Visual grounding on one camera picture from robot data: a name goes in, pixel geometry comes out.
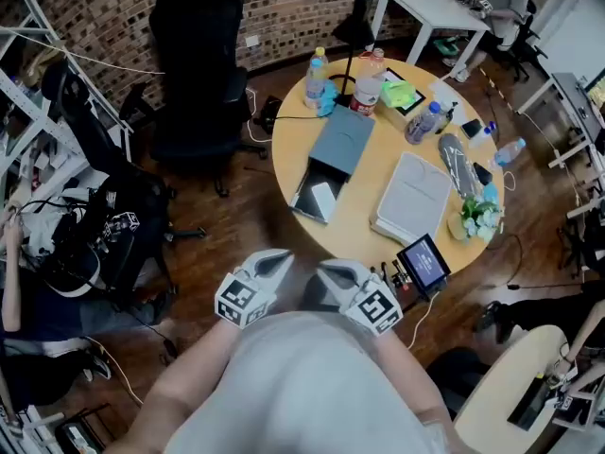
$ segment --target wall outlet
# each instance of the wall outlet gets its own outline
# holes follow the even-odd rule
[[[254,47],[255,45],[258,45],[258,35],[250,35],[249,37],[246,37],[246,47],[250,48],[250,47]]]

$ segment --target small monitor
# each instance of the small monitor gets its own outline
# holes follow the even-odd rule
[[[397,258],[423,296],[430,295],[451,272],[429,234],[400,251]]]

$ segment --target desk lamp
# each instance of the desk lamp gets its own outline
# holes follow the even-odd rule
[[[355,82],[354,78],[349,76],[351,71],[351,62],[353,61],[353,53],[356,49],[363,48],[366,45],[374,43],[374,34],[367,20],[368,3],[371,0],[355,0],[353,4],[353,13],[344,19],[332,32],[337,39],[349,45],[349,60],[347,61],[347,70],[344,74],[336,74],[330,76],[330,79],[344,78],[342,82],[342,90],[336,102],[342,106],[349,106],[351,95],[345,95],[347,89],[347,81]]]

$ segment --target flower pot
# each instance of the flower pot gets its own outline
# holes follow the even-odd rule
[[[447,228],[455,240],[466,240],[466,229],[462,225],[462,215],[460,213],[456,212],[447,218]]]

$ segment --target paper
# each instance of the paper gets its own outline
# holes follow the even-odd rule
[[[452,106],[453,103],[457,102],[458,105],[454,108],[454,116],[452,117],[452,123],[455,125],[463,125],[468,122],[468,117],[464,111],[464,106],[462,106],[460,95],[454,91],[450,87],[449,84],[446,84],[442,80],[438,79],[433,82],[428,88],[433,92],[433,100],[437,102],[442,102],[449,106]]]

